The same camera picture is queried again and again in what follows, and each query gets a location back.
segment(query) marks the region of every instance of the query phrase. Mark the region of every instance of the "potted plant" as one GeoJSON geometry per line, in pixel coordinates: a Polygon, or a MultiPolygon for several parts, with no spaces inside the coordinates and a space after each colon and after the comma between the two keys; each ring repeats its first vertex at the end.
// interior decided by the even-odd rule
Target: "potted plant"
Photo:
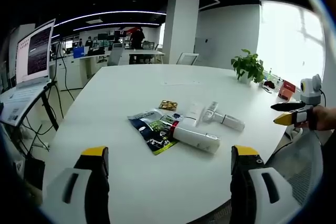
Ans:
{"type": "Polygon", "coordinates": [[[257,54],[251,54],[247,49],[242,49],[247,53],[247,56],[236,56],[231,59],[231,65],[237,73],[237,79],[245,84],[250,83],[252,80],[255,83],[259,83],[264,79],[263,75],[263,63],[257,60],[257,54]]]}

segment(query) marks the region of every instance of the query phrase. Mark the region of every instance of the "laptop keyboard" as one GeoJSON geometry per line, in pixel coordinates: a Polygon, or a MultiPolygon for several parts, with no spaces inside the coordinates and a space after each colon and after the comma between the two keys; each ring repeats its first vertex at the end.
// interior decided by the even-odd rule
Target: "laptop keyboard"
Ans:
{"type": "Polygon", "coordinates": [[[41,86],[15,90],[6,103],[28,102],[41,86]]]}

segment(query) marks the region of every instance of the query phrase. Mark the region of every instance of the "white flower pot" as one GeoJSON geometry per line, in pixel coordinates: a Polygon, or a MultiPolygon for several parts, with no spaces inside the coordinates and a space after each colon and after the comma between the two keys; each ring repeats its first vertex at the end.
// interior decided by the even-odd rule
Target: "white flower pot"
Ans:
{"type": "Polygon", "coordinates": [[[250,84],[251,81],[253,80],[253,77],[247,78],[248,76],[248,72],[245,72],[240,78],[239,78],[239,82],[243,83],[243,84],[250,84]]]}

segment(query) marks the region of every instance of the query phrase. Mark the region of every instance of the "laptop screen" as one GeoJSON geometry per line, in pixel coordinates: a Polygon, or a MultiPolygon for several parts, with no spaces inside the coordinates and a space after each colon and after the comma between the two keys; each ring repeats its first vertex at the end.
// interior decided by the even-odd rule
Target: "laptop screen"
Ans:
{"type": "Polygon", "coordinates": [[[55,20],[36,28],[17,45],[16,84],[49,77],[51,35],[55,20]]]}

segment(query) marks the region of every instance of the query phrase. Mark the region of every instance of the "blue box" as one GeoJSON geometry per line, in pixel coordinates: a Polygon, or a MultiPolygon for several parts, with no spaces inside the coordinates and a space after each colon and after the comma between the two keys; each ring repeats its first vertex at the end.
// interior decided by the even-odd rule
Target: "blue box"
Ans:
{"type": "Polygon", "coordinates": [[[74,58],[80,58],[85,56],[84,47],[75,47],[72,51],[74,58]]]}

